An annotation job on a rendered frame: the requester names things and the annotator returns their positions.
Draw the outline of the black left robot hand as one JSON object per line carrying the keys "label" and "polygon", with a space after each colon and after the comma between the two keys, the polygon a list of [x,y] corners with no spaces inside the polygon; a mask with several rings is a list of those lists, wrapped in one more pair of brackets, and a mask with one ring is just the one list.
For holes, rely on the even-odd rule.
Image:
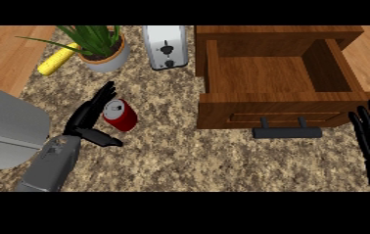
{"label": "black left robot hand", "polygon": [[106,103],[115,97],[113,82],[109,81],[88,100],[73,112],[64,124],[63,135],[78,136],[100,147],[122,146],[122,142],[94,128],[97,119],[104,110]]}

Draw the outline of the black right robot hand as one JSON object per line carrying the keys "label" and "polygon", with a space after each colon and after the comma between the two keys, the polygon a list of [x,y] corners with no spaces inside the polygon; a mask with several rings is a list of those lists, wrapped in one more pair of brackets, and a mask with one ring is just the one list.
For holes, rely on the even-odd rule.
{"label": "black right robot hand", "polygon": [[370,184],[370,101],[367,107],[358,106],[356,112],[347,113],[347,118],[353,126],[356,142],[364,158],[367,180]]}

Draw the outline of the red can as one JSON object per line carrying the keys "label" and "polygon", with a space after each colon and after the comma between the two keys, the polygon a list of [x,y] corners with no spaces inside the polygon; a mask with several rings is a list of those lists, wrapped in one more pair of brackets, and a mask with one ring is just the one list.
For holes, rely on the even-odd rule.
{"label": "red can", "polygon": [[103,118],[119,131],[129,131],[137,123],[137,114],[122,99],[110,100],[106,103]]}

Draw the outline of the wooden drawer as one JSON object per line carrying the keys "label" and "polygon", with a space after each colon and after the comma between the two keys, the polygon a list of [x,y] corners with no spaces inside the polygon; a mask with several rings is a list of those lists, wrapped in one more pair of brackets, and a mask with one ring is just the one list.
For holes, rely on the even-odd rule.
{"label": "wooden drawer", "polygon": [[370,101],[336,41],[319,39],[299,57],[222,57],[206,42],[204,92],[199,95],[200,129],[336,127],[346,113]]}

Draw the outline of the grey rounded appliance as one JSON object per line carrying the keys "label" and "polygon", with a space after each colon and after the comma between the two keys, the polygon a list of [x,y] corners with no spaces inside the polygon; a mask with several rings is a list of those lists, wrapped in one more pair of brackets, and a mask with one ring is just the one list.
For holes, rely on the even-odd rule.
{"label": "grey rounded appliance", "polygon": [[0,169],[32,157],[42,147],[48,126],[45,111],[0,91]]}

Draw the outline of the yellow corn cob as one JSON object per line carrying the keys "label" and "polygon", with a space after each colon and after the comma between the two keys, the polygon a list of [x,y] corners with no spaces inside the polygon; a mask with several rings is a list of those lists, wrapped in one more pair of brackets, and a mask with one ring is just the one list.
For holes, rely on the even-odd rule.
{"label": "yellow corn cob", "polygon": [[66,48],[61,48],[38,65],[36,71],[41,75],[51,75],[64,62],[69,60],[78,48],[76,43],[67,44]]}

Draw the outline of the green plant in grey pot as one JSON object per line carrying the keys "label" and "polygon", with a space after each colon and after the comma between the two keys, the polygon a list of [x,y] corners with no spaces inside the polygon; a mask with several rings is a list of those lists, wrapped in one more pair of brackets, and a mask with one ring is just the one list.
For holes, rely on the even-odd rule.
{"label": "green plant in grey pot", "polygon": [[[89,70],[110,72],[122,67],[129,54],[129,45],[117,25],[112,27],[106,25],[59,25],[57,28],[70,38],[70,43],[78,44],[73,54],[78,55]],[[39,38],[35,38],[33,41],[53,44],[60,49],[67,46]]]}

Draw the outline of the silver toaster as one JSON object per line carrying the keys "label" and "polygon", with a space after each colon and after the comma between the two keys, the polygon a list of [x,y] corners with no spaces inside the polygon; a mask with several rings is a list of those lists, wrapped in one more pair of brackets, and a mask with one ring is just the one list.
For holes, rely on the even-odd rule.
{"label": "silver toaster", "polygon": [[187,65],[185,27],[182,25],[143,25],[143,40],[153,70]]}

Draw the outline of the wooden cabinet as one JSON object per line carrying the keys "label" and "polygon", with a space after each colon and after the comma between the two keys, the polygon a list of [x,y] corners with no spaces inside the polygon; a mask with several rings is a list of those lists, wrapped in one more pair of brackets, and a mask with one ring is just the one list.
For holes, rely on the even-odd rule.
{"label": "wooden cabinet", "polygon": [[362,32],[359,25],[197,25],[194,75],[203,76],[207,40],[222,57],[297,57],[317,39],[331,39],[343,50]]}

